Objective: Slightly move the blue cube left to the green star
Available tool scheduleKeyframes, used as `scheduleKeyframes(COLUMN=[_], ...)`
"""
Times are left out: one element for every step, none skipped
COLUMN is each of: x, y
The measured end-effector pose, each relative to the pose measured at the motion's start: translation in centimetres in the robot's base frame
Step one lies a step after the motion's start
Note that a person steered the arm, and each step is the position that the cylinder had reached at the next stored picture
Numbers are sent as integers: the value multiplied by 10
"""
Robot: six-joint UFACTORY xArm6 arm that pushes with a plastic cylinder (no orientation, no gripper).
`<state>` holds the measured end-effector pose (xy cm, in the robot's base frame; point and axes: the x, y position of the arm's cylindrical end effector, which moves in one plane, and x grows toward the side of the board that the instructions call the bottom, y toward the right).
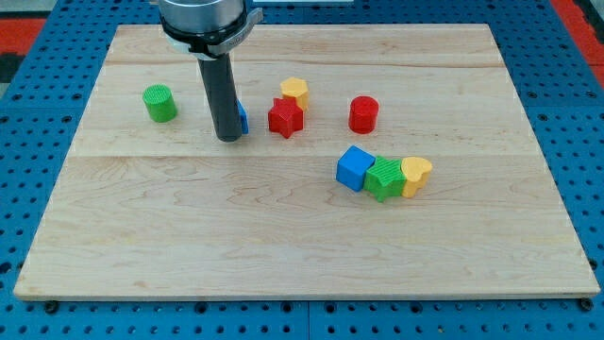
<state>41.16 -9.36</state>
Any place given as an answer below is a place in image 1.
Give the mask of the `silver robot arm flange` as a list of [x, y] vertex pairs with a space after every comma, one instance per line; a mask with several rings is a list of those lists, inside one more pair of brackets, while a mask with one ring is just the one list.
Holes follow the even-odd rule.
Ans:
[[243, 43], [263, 20], [261, 8], [244, 0], [159, 0], [167, 41], [180, 53], [216, 60]]

